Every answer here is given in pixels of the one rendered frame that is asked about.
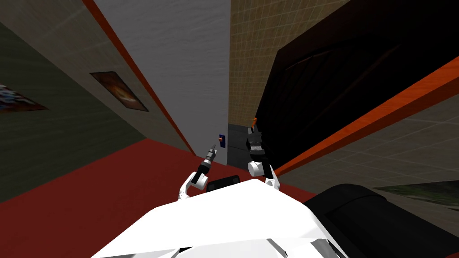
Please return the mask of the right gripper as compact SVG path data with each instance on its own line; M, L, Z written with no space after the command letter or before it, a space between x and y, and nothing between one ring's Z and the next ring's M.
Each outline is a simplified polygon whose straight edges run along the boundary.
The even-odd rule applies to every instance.
M265 155L265 150L262 147L262 133L259 131L257 125L251 126L251 132L248 134L247 143L250 155Z

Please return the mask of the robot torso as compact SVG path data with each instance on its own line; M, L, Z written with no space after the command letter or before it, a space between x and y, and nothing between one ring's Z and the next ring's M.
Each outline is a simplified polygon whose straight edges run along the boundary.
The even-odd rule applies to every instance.
M301 202L252 179L156 207L91 258L350 258Z

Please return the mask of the grey white door leaf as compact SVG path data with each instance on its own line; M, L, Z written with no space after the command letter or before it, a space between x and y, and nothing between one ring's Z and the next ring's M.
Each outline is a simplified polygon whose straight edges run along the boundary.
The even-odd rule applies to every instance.
M231 0L95 0L191 149L228 131Z

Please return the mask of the black door leaf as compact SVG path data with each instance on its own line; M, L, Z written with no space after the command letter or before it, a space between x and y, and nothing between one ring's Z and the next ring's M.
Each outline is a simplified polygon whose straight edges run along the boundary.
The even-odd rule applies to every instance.
M277 52L257 127L274 169L459 56L459 0L349 0Z

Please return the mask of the orange brown wall picture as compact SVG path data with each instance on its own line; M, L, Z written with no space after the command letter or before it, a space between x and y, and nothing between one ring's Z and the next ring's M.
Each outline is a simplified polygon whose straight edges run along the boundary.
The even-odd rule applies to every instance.
M126 108L149 111L116 72L94 72L90 75Z

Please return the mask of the blue white wall picture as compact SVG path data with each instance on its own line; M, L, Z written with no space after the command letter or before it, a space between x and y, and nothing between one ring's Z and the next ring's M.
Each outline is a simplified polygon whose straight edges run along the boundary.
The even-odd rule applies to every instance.
M47 110L47 108L0 84L0 113L40 110Z

